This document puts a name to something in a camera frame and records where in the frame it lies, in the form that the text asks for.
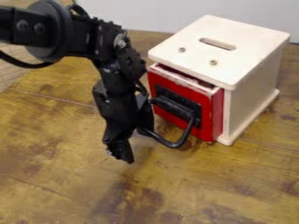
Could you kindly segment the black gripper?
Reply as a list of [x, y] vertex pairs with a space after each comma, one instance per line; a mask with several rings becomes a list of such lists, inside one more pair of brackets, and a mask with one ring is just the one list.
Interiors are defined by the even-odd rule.
[[92, 95], [107, 123], [103, 135], [107, 152], [116, 159], [132, 164], [135, 157], [128, 139], [135, 130], [155, 130], [155, 116], [146, 86], [139, 81], [127, 92], [111, 94], [100, 80], [94, 86]]

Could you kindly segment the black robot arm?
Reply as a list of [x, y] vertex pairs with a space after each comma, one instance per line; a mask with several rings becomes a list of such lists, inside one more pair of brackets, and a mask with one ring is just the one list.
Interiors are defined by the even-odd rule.
[[31, 64], [0, 51], [0, 60], [23, 68], [48, 67], [65, 57], [91, 60], [100, 74], [92, 95], [107, 123], [103, 144], [115, 158], [134, 163], [130, 137], [135, 130], [154, 127], [154, 114], [140, 82], [146, 61], [127, 30], [92, 17], [78, 4], [37, 0], [25, 9], [0, 5], [0, 43], [24, 46], [41, 61]]

